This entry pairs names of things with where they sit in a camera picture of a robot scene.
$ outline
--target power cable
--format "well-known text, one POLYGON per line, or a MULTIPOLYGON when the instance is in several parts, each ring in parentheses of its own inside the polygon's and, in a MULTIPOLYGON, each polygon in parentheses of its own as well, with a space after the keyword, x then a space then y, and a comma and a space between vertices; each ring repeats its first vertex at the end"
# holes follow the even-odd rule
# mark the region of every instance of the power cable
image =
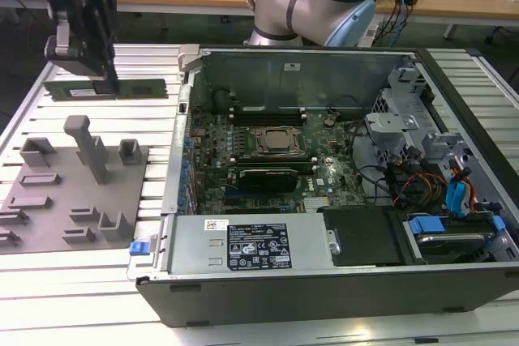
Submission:
POLYGON ((4 113, 3 111, 0 111, 0 115, 4 115, 8 118, 12 118, 13 116, 10 113, 4 113))
POLYGON ((34 14, 34 12, 32 12, 32 10, 30 10, 27 6, 25 6, 25 4, 21 0, 16 0, 16 1, 22 6, 22 8, 24 8, 28 13, 30 13, 32 15, 34 20, 36 20, 36 22, 40 26, 42 26, 45 30, 48 29, 48 27, 45 26, 45 24, 40 19, 38 19, 38 17, 36 17, 36 14, 34 14))

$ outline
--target power supply label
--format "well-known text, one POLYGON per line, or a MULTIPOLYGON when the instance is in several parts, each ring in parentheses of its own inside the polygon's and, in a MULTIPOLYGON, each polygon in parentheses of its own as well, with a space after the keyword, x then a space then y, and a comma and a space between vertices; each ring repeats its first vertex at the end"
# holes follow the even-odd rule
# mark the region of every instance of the power supply label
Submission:
POLYGON ((292 267, 286 224, 229 225, 227 244, 227 267, 231 271, 292 267))

